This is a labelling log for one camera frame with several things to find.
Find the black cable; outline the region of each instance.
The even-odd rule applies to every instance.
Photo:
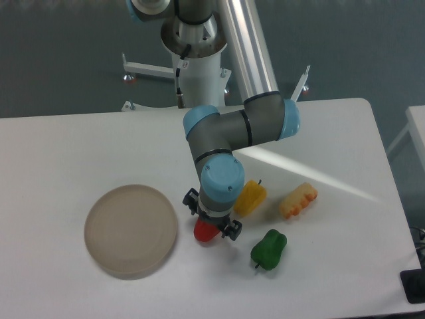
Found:
[[[416,250],[422,250],[422,249],[424,249],[425,248],[425,243],[424,242],[422,242],[422,241],[417,241],[417,242],[415,242],[415,247],[416,247]]]
[[[192,46],[187,44],[186,47],[185,47],[185,50],[183,50],[183,53],[180,56],[180,60],[184,60],[186,58],[186,56],[189,54],[189,52],[191,51],[191,49],[192,49]],[[182,92],[181,92],[181,89],[180,89],[180,80],[179,80],[179,78],[180,78],[180,68],[179,67],[177,67],[175,69],[175,78],[176,78],[176,82],[177,82],[177,85],[176,85],[177,95],[181,95]]]

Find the white table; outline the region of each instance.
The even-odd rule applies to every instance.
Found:
[[[208,247],[194,240],[196,218],[181,204],[199,186],[184,110],[0,120],[0,318],[324,319],[425,309],[407,302],[399,278],[419,262],[369,103],[299,109],[296,137],[235,152],[268,198],[241,220],[236,242]],[[283,221],[276,203],[304,181],[317,200]],[[169,198],[179,233],[157,272],[123,281],[96,266],[83,228],[98,198],[131,183]],[[271,228],[286,234],[287,248],[275,270],[256,271],[250,250]]]
[[[410,136],[418,152],[422,167],[425,169],[425,106],[409,107],[406,110],[406,116],[408,123],[386,149],[386,154],[391,160],[406,145]]]

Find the plastic lid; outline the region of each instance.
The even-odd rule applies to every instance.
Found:
[[[156,269],[173,247],[177,218],[168,199],[144,185],[116,188],[90,210],[84,240],[110,275],[137,279]]]

